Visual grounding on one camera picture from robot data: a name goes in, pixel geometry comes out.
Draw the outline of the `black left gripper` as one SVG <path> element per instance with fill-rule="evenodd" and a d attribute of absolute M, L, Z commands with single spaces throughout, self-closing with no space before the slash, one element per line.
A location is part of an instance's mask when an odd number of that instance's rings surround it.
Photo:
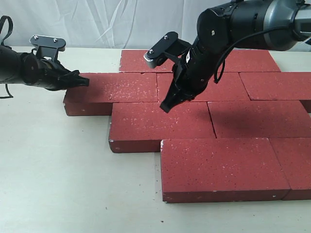
<path fill-rule="evenodd" d="M 89 86 L 89 79 L 80 76 L 80 71 L 70 71 L 60 62 L 39 59 L 32 53 L 24 53 L 21 61 L 21 78 L 25 85 L 49 91 Z"/>

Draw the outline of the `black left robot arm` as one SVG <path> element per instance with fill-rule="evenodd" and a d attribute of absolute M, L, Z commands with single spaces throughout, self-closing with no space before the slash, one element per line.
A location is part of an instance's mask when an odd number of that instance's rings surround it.
<path fill-rule="evenodd" d="M 80 76 L 78 70 L 66 69 L 59 61 L 39 59 L 33 53 L 15 52 L 1 46 L 0 83 L 24 84 L 59 91 L 89 86 L 89 79 Z"/>

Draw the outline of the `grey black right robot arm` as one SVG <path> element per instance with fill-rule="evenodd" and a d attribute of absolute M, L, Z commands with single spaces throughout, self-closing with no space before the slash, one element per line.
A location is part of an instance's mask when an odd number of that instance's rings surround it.
<path fill-rule="evenodd" d="M 197 20 L 193 43 L 176 32 L 163 38 L 164 54 L 174 61 L 173 80 L 160 108 L 169 112 L 218 83 L 235 49 L 287 51 L 311 38 L 311 6 L 303 0 L 232 0 L 208 8 Z"/>

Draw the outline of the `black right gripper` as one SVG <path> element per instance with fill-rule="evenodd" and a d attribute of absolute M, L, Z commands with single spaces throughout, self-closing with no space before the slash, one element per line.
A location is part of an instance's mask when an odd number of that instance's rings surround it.
<path fill-rule="evenodd" d="M 195 40 L 188 52 L 174 64 L 173 80 L 160 108 L 168 113 L 177 105 L 195 99 L 204 92 L 209 80 L 217 76 L 220 64 L 223 65 L 219 74 L 221 78 L 225 69 L 225 61 L 221 57 L 227 49 L 228 44 L 208 48 Z"/>

